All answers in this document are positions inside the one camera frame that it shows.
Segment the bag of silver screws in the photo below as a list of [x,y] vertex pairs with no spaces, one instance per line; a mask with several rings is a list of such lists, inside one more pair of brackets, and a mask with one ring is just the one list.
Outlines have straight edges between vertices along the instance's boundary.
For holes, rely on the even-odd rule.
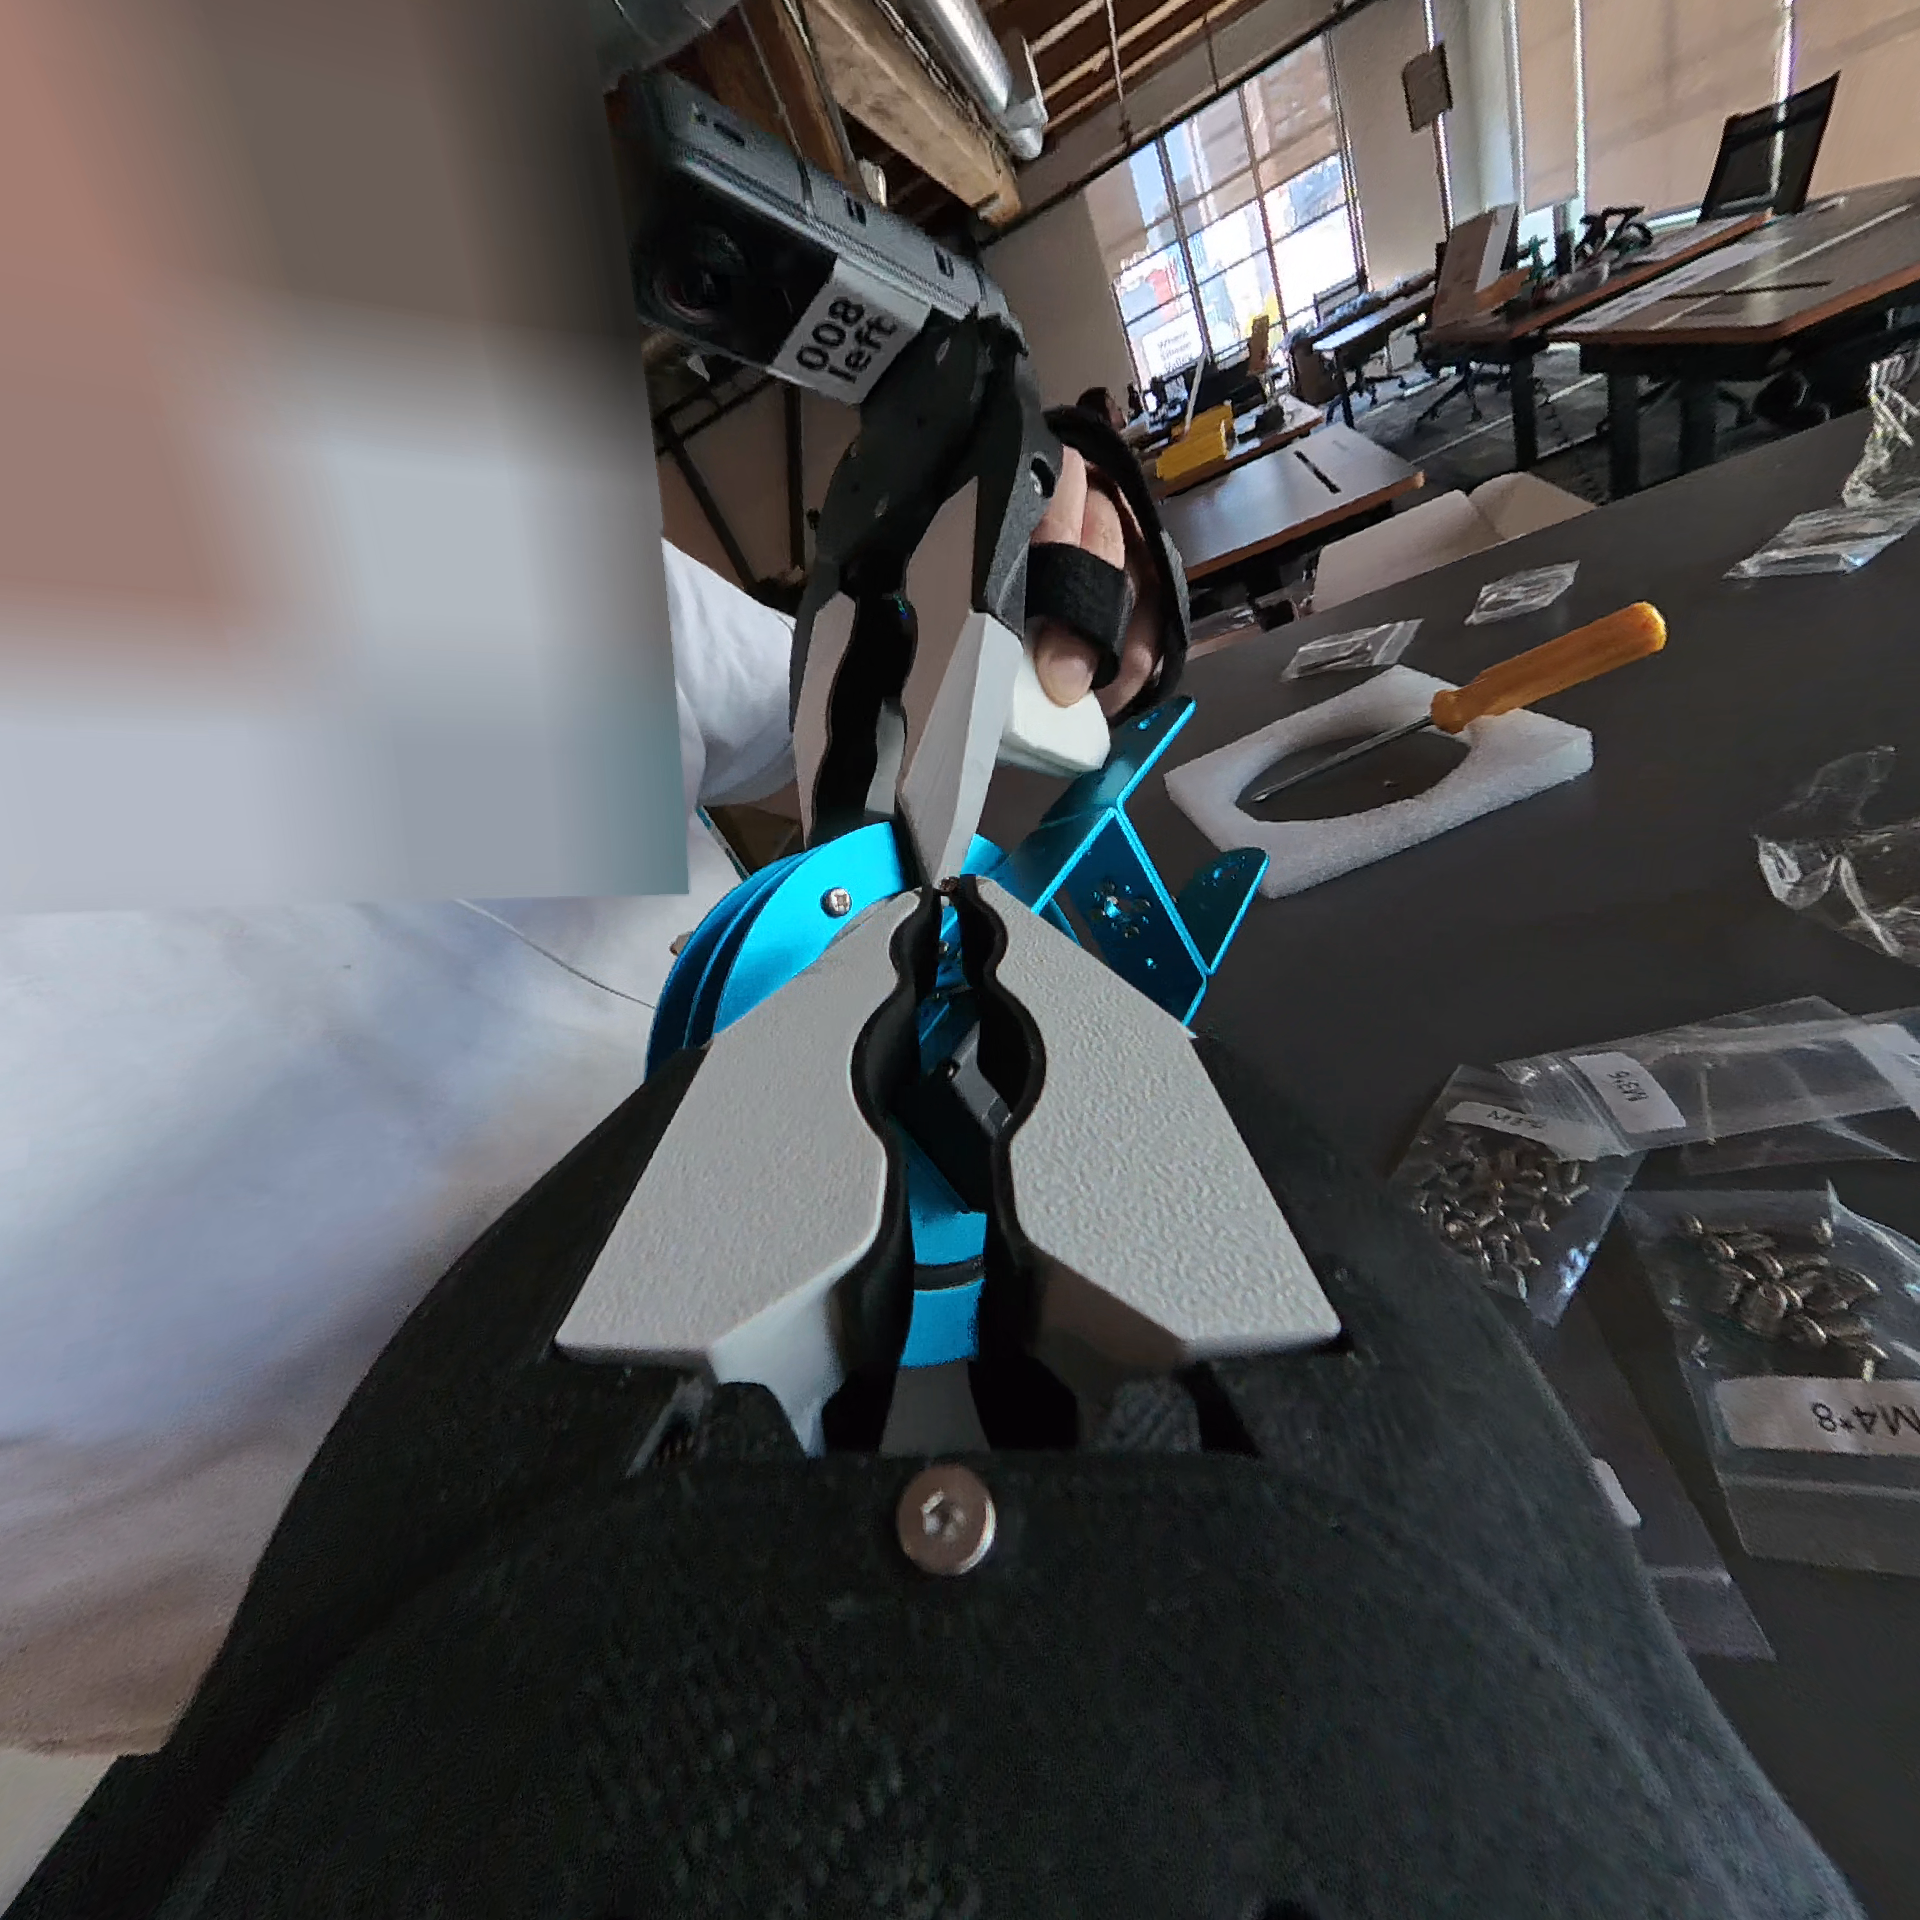
[[1461,1066],[1387,1183],[1481,1286],[1555,1328],[1641,1172],[1644,1154],[1617,1146],[1599,1121]]
[[1917,1576],[1917,1252],[1831,1186],[1623,1202],[1746,1555]]

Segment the person's left hand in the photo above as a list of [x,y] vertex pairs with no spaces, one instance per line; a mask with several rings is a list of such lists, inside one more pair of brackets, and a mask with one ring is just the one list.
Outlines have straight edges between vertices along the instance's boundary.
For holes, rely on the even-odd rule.
[[1119,673],[1105,689],[1093,689],[1101,655],[1066,625],[1032,616],[1025,639],[1036,659],[1037,679],[1048,698],[1071,710],[1096,694],[1108,721],[1119,721],[1139,696],[1156,687],[1164,655],[1164,594],[1139,518],[1116,492],[1111,480],[1091,470],[1076,448],[1063,451],[1063,473],[1055,489],[1033,547],[1071,544],[1096,560],[1124,572],[1135,591],[1135,609],[1120,642]]

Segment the silver ventilation duct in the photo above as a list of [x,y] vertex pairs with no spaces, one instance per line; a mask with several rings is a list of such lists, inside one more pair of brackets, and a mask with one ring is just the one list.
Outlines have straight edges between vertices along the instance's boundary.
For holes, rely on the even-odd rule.
[[1020,32],[996,38],[979,2],[903,2],[903,11],[993,122],[1010,155],[1042,155],[1049,111],[1026,40]]

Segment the crumpled clear plastic bag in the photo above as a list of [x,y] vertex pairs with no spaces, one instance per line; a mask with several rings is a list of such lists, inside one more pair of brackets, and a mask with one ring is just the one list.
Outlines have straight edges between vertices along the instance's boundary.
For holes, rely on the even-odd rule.
[[1760,876],[1789,913],[1917,968],[1917,820],[1873,820],[1899,754],[1880,744],[1818,767],[1753,830]]

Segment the large grid window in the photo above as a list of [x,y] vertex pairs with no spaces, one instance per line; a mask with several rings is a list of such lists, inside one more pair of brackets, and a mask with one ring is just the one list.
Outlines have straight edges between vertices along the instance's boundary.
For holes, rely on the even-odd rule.
[[1135,379],[1274,344],[1361,284],[1329,38],[1223,91],[1085,187]]

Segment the blue toy robot arm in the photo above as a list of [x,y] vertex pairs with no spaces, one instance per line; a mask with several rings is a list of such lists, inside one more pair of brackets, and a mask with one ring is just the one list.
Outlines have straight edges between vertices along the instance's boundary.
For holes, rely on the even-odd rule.
[[[1216,855],[1170,891],[1127,804],[1193,715],[1172,699],[1122,723],[1101,768],[1067,784],[1012,851],[977,836],[964,873],[996,883],[1037,919],[1113,970],[1164,1012],[1191,1023],[1257,894],[1268,858]],[[824,848],[777,858],[741,881],[683,940],[665,976],[648,1072],[706,1046],[817,963],[855,913],[906,890],[900,830],[866,823]],[[930,993],[920,1003],[920,1075],[895,1131],[916,1294],[900,1364],[928,1370],[977,1355],[986,1279],[986,1172],[1007,1103],[977,1063],[977,1000],[962,931],[947,908]]]

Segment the orange-handled screwdriver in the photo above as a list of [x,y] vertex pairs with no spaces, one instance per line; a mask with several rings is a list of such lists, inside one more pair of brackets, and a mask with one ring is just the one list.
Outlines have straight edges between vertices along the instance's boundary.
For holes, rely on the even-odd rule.
[[1563,691],[1602,679],[1626,666],[1658,656],[1667,644],[1664,616],[1652,604],[1634,604],[1599,618],[1557,641],[1527,650],[1479,673],[1463,689],[1445,689],[1429,710],[1387,731],[1361,739],[1331,756],[1288,774],[1247,796],[1268,803],[1297,787],[1331,777],[1335,770],[1418,734],[1461,736],[1483,721],[1537,707]]

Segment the white cardboard box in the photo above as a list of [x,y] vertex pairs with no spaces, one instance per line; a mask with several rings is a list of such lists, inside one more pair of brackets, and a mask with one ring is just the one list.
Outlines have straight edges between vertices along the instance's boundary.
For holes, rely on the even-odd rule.
[[1367,593],[1418,579],[1555,523],[1594,503],[1535,471],[1511,471],[1472,492],[1448,492],[1327,544],[1313,570],[1313,612],[1331,612]]

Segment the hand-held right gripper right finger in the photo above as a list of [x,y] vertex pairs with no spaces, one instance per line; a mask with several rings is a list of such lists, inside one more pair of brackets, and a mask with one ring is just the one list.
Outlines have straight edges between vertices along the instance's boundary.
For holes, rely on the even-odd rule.
[[969,1385],[995,1449],[1074,1449],[1130,1385],[1332,1348],[1343,1321],[1188,1026],[961,878],[987,1140]]

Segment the white foam sheet with hole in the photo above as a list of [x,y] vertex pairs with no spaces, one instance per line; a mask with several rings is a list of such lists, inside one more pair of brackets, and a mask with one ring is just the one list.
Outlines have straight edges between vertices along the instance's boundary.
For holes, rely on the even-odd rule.
[[1461,736],[1439,784],[1403,801],[1345,807],[1319,818],[1263,820],[1242,796],[1308,751],[1373,736],[1432,707],[1443,682],[1392,666],[1369,682],[1167,770],[1176,809],[1216,851],[1267,854],[1265,899],[1284,899],[1432,843],[1496,812],[1584,777],[1594,736],[1539,711],[1481,721]]

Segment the wooden office desk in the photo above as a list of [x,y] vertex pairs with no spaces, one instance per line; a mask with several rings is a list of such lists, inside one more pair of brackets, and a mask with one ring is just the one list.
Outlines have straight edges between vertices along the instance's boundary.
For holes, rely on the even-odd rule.
[[1677,403],[1677,464],[1716,455],[1715,394],[1784,374],[1851,379],[1915,344],[1917,182],[1858,186],[1784,216],[1560,327],[1607,379],[1611,499],[1641,488],[1641,383]]
[[1172,496],[1161,507],[1191,588],[1235,582],[1391,518],[1421,467],[1332,423]]

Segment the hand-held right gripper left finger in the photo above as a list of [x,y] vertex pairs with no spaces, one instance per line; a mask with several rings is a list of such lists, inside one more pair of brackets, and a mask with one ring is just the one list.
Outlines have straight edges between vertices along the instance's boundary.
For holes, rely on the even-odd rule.
[[906,1154],[928,896],[889,896],[721,1032],[560,1321],[575,1360],[761,1385],[809,1454],[909,1314]]

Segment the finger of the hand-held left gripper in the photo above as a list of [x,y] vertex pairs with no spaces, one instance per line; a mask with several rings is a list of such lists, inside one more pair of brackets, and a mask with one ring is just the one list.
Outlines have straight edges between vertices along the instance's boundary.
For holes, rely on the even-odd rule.
[[914,663],[903,689],[906,748],[897,817],[921,881],[962,871],[1025,642],[1025,568],[995,604],[977,585],[977,507],[939,507],[903,575]]
[[920,622],[903,596],[827,596],[805,612],[793,753],[801,843],[815,851],[897,812]]

